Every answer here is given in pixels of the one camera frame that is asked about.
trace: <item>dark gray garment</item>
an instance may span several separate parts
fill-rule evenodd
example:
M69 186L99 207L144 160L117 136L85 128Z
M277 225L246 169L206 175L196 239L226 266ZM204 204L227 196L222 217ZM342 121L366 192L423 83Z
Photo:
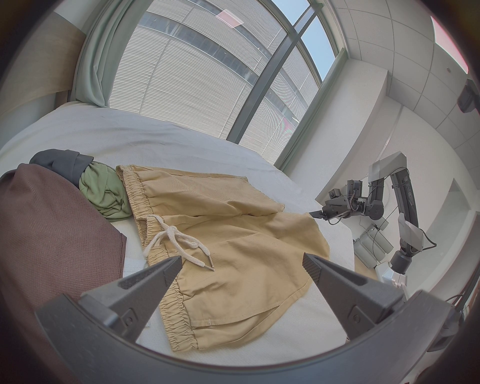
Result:
M81 155L80 152L70 149L47 149L36 153L30 164L38 164L50 169L78 188L80 176L93 161L93 156Z

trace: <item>building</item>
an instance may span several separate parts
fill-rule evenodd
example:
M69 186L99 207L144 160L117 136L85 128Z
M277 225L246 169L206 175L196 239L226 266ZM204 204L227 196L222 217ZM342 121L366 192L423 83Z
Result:
M226 139L286 34L256 0L155 0L124 51L109 105ZM295 47L240 145L273 164L321 81Z

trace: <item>maroon cloth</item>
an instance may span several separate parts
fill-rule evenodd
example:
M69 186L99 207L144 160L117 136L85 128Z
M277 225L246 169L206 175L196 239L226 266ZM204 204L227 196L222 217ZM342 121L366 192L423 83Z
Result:
M122 277L126 237L68 180L36 164L0 179L0 292L21 334L64 382L75 382L34 311L61 293Z

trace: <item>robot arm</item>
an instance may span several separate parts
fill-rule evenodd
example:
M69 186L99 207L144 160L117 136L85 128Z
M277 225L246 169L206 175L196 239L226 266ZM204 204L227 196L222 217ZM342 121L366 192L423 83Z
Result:
M418 228L417 207L407 169L407 158L403 153L396 152L370 166L368 177L370 189L367 197L361 197L360 180L349 180L346 195L342 195L339 189L332 189L329 192L330 200L325 202L322 210L310 214L324 220L357 215L379 220L384 214L382 199L384 181L388 176L392 180L400 213L398 217L400 250L395 252L389 267L397 275L404 275L411 258L423 250L423 231Z

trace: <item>blue sky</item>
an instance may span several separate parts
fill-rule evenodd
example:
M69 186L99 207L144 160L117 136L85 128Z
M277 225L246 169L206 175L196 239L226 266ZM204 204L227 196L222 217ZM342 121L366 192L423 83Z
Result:
M309 6L307 0L273 0L273 2L292 24L295 24ZM310 24L303 34L302 40L310 52L313 62L317 66L318 72L323 80L335 57L327 35L318 18L315 18Z

